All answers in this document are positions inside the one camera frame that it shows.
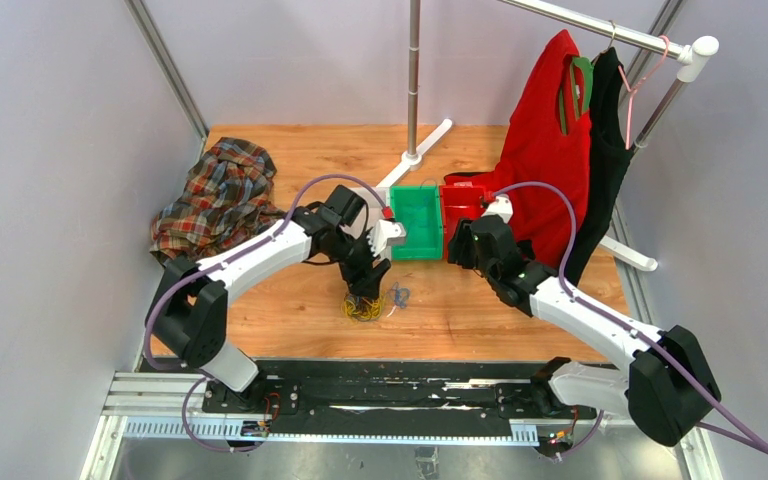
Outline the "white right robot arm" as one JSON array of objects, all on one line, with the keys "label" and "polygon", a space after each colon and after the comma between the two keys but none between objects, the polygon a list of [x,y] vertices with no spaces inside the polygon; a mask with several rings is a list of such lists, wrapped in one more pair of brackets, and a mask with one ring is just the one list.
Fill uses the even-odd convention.
[{"label": "white right robot arm", "polygon": [[550,360],[530,379],[540,414],[554,417],[573,406],[619,414],[651,440],[675,446],[720,400],[690,330],[636,321],[563,282],[556,270],[526,257],[500,216],[460,219],[447,260],[478,270],[503,304],[560,327],[609,361],[594,367]]}]

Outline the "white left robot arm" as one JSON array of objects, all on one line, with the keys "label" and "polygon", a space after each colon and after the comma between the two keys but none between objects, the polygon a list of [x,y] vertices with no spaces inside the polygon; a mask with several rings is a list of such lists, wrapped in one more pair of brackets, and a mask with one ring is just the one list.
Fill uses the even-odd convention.
[{"label": "white left robot arm", "polygon": [[373,221],[367,201],[339,185],[323,202],[294,204],[287,217],[225,253],[170,260],[146,317],[144,357],[162,367],[151,354],[151,340],[157,338],[181,364],[228,388],[228,400],[239,411],[256,412],[267,389],[256,379],[256,362],[227,337],[231,304],[272,275],[317,255],[338,266],[349,294],[376,300],[391,267],[385,252],[406,234],[387,205]]}]

